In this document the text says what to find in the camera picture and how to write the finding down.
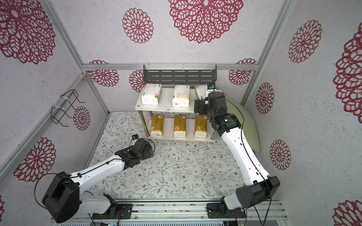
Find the white tissue pack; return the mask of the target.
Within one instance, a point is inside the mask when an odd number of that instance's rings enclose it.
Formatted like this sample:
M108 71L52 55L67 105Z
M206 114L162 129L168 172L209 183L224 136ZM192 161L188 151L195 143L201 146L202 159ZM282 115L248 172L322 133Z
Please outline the white tissue pack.
M173 107L189 107L189 85L176 85L174 87Z
M204 100L207 97L207 85L199 85L195 87L197 100Z
M158 105L162 91L162 84L147 84L141 96L144 105Z

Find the gold tissue pack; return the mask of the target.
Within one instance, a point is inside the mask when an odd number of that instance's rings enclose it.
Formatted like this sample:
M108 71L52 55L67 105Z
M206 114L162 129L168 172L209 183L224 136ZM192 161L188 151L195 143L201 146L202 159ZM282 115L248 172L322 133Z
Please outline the gold tissue pack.
M195 117L195 134L196 138L207 137L207 117L203 115L197 115Z
M186 116L176 115L174 117L173 135L175 138L186 138Z
M153 115L151 122L151 129L150 129L151 137L163 137L163 127L164 127L164 116Z

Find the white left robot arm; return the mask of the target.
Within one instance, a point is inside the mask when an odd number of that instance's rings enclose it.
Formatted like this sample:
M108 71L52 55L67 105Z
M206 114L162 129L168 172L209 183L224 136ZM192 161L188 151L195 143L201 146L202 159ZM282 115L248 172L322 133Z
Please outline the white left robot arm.
M118 217L118 204L111 195L88 196L85 192L103 179L153 157L155 149L156 145L148 138L134 139L129 147L98 164L70 174L57 173L41 202L57 223L82 214Z

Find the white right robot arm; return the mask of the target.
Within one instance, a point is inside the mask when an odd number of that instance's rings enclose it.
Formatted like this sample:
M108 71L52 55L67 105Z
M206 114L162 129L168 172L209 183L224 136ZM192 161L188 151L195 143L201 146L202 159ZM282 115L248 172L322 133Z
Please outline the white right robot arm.
M211 92L205 100L195 100L194 112L208 117L231 150L244 179L244 186L221 199L221 211L226 214L271 200L281 183L278 177L270 176L254 154L254 149L260 148L259 138L246 109L222 92Z

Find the white two-tier shelf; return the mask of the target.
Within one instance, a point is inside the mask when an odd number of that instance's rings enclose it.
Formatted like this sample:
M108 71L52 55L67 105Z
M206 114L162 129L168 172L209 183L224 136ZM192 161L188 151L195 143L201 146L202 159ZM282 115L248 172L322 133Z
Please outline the white two-tier shelf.
M161 97L158 105L146 105L142 103L141 96L139 95L135 110L139 113L141 122L143 124L145 136L153 139L150 135L152 116L163 115L164 126L163 136L157 137L160 140L180 140L180 141L198 141L198 142L215 142L217 132L212 128L209 123L207 126L206 138L195 137L195 114L194 114L194 101L197 99L195 91L190 91L189 107L174 107L172 105L174 89L162 88ZM174 117L176 115L184 115L186 117L186 137L176 138L174 137Z

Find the light green pillow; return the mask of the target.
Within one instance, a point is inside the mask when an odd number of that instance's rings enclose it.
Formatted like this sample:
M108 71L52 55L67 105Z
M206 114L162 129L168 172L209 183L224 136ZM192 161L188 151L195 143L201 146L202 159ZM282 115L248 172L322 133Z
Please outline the light green pillow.
M246 141L249 143L251 149L259 153L261 151L258 133L256 130L255 122L249 112L237 101L224 95L226 99L227 112L234 114L239 122L243 125L243 131L246 137Z

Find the grey wall-mounted metal rack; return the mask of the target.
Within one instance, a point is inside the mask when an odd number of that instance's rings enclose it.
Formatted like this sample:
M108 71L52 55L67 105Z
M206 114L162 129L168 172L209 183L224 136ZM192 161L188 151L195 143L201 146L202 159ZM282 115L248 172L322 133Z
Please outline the grey wall-mounted metal rack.
M143 66L143 78L146 84L169 85L200 85L213 83L217 80L217 66L205 68L158 69L152 66Z

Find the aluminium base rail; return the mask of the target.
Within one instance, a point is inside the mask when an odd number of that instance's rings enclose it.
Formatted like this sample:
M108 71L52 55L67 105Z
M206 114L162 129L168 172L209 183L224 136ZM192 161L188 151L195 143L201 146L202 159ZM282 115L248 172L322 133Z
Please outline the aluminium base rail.
M117 213L77 214L63 226L290 226L280 201L262 202L224 216L217 199L118 200Z

